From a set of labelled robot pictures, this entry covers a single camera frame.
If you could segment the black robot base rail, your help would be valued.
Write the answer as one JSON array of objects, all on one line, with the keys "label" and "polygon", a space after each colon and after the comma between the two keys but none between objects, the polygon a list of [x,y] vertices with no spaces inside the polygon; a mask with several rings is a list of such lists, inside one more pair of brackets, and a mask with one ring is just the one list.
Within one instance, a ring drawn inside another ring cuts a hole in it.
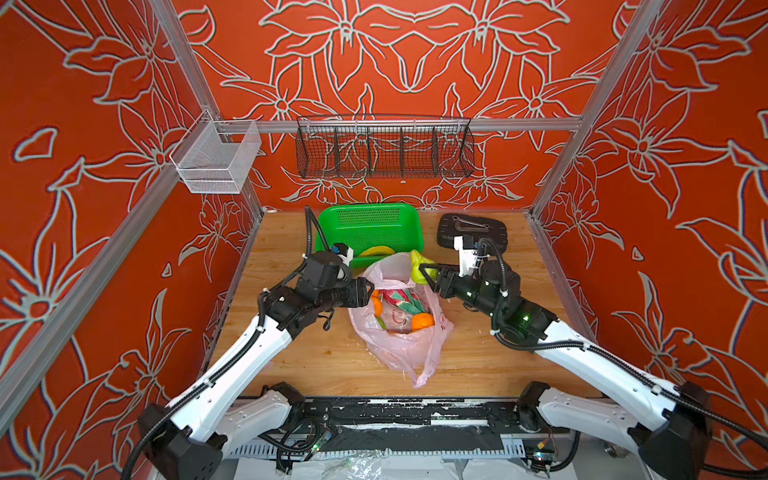
[{"label": "black robot base rail", "polygon": [[443,460],[523,459],[536,452],[560,460],[574,433],[518,424],[514,398],[309,396],[299,416],[316,419],[325,436],[291,461],[354,455],[432,456]]}]

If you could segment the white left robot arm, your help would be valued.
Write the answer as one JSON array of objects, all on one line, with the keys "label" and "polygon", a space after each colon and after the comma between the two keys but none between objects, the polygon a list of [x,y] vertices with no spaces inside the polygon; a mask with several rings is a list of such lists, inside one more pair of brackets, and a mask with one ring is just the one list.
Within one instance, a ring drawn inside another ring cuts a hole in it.
[{"label": "white left robot arm", "polygon": [[121,477],[130,479],[145,457],[167,479],[211,478],[234,438],[220,422],[245,387],[321,313],[365,306],[373,291],[373,283],[359,277],[320,289],[314,298],[283,284],[262,292],[257,315],[224,356],[166,406],[152,404],[140,415],[140,440]]}]

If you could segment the pink plastic bag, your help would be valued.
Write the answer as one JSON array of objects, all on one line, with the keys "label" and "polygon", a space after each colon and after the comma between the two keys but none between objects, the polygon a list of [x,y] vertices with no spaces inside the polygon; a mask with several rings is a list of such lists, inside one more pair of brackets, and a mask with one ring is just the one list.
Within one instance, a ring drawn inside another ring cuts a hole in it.
[{"label": "pink plastic bag", "polygon": [[[381,363],[402,372],[413,387],[423,387],[435,373],[453,331],[438,295],[428,285],[412,281],[409,253],[396,253],[372,264],[362,277],[381,292],[383,312],[375,316],[371,299],[365,307],[350,308],[353,329]],[[435,325],[412,331],[411,319],[419,313],[431,314]]]}]

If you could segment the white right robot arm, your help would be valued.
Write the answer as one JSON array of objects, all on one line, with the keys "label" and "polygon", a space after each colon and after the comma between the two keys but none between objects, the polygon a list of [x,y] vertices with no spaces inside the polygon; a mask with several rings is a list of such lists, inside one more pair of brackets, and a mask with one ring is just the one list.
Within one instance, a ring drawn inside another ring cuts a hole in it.
[{"label": "white right robot arm", "polygon": [[424,265],[420,271],[440,297],[457,298],[487,315],[500,344],[537,354],[607,397],[590,400],[532,382],[517,400],[524,430],[555,427],[587,434],[638,455],[664,479],[695,479],[702,472],[712,435],[703,389],[692,383],[676,387],[602,349],[522,297],[519,276],[494,260],[466,276],[453,265]]}]

